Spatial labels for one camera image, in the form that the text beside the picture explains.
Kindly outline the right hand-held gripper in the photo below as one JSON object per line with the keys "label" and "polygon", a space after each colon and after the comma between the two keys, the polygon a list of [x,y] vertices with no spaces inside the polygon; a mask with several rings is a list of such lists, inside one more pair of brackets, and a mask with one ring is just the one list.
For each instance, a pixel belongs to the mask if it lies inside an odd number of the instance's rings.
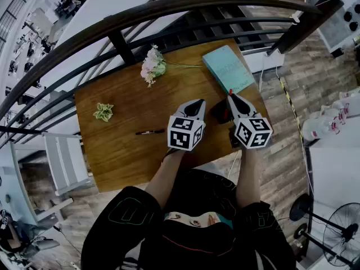
{"label": "right hand-held gripper", "polygon": [[265,147],[273,133],[267,118],[252,103],[237,94],[227,96],[228,108],[234,126],[229,129],[229,139],[233,149],[244,146],[246,149]]}

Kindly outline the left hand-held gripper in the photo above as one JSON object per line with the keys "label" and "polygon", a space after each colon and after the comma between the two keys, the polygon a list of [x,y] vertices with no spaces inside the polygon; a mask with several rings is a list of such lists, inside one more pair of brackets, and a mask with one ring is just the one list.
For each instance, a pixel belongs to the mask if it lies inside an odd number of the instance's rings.
{"label": "left hand-held gripper", "polygon": [[170,116],[167,128],[168,147],[192,151],[201,141],[206,124],[204,123],[206,101],[195,99],[179,106]]}

